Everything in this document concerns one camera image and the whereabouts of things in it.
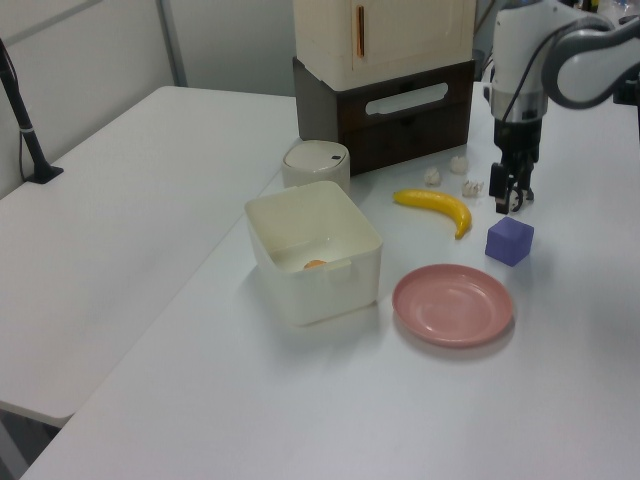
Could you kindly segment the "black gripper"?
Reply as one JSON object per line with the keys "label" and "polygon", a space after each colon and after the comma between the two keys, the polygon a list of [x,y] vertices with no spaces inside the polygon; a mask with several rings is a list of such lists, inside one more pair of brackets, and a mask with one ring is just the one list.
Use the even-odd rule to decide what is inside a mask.
{"label": "black gripper", "polygon": [[501,151],[501,163],[493,163],[490,172],[489,195],[495,200],[497,213],[509,212],[510,173],[522,168],[517,182],[520,201],[533,201],[531,175],[539,160],[542,120],[524,123],[494,122],[494,143]]}

